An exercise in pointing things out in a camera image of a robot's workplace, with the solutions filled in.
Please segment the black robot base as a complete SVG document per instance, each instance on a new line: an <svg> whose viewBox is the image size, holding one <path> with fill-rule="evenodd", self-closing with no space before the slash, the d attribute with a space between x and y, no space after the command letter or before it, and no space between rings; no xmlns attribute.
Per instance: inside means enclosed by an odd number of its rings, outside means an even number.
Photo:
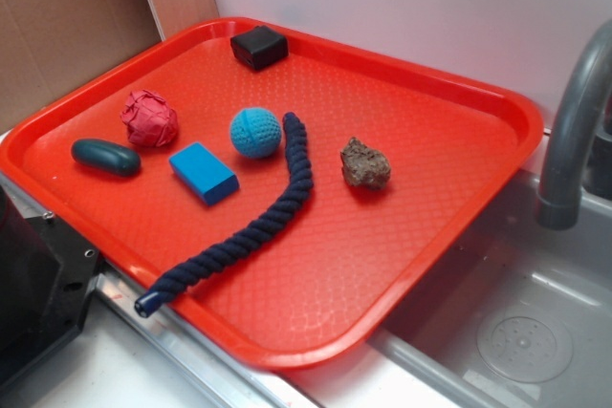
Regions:
<svg viewBox="0 0 612 408"><path fill-rule="evenodd" d="M58 216L24 217L1 192L1 390L83 330L99 250Z"/></svg>

